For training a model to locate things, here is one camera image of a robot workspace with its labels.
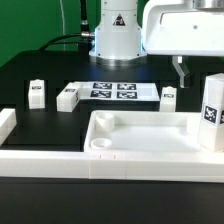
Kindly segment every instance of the black and white pattern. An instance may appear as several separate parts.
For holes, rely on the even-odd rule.
[[[164,94],[165,98],[174,98],[174,94]]]
[[[41,89],[41,86],[32,86],[32,89],[33,90],[39,90],[39,89]]]
[[[93,90],[91,92],[90,97],[95,97],[95,98],[111,98],[111,92],[110,91]]]
[[[137,92],[117,92],[118,99],[138,99]]]
[[[117,84],[118,90],[136,90],[136,84]]]
[[[222,113],[221,113],[220,124],[224,124],[224,110],[223,110]]]
[[[93,89],[112,89],[112,83],[94,82]]]
[[[75,89],[65,89],[65,92],[66,93],[74,93],[75,92]]]
[[[212,107],[205,106],[204,119],[215,124],[216,117],[217,117],[217,110]]]

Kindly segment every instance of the black cable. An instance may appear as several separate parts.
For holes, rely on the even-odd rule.
[[[80,0],[81,20],[87,20],[86,0]]]
[[[55,43],[55,42],[57,42],[59,40],[64,40],[64,39],[68,39],[68,38],[72,38],[72,37],[81,37],[81,33],[71,33],[71,34],[60,36],[60,37],[56,37],[56,38],[50,40],[45,45],[43,45],[41,48],[39,48],[39,51],[44,51],[50,45],[52,45],[53,43]]]
[[[89,23],[87,20],[87,9],[86,9],[86,0],[80,0],[80,9],[81,9],[81,32],[89,31]]]
[[[78,41],[71,41],[71,42],[56,42],[56,43],[51,43],[49,44],[49,46],[51,45],[60,45],[60,44],[78,44]]]

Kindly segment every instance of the logo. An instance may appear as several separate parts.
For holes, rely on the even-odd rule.
[[[204,119],[215,124],[216,117],[217,117],[217,110],[212,107],[206,106],[204,112]]]
[[[75,89],[66,89],[65,92],[67,92],[67,93],[74,93]]]
[[[113,25],[114,26],[125,26],[125,23],[124,23],[124,20],[123,20],[121,14],[118,15],[118,17],[114,21]]]
[[[166,97],[166,98],[174,98],[174,94],[164,94],[164,97]]]
[[[33,90],[39,90],[39,89],[41,89],[41,86],[32,86],[32,89]]]

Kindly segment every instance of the circular hole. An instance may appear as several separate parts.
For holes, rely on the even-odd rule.
[[[104,120],[114,118],[114,114],[111,114],[111,113],[98,113],[96,116],[97,116],[97,118],[101,118],[101,119],[104,119]]]
[[[112,141],[107,138],[96,138],[91,141],[92,149],[108,149],[112,146]]]

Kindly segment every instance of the green wall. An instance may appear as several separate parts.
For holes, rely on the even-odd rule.
[[[100,21],[100,0],[87,0],[88,20],[93,31]],[[143,7],[139,0],[138,21]],[[66,33],[80,32],[80,1],[63,0]],[[0,66],[17,53],[36,50],[63,34],[60,0],[0,0]],[[63,50],[63,47],[50,49]],[[67,46],[66,50],[76,50]]]

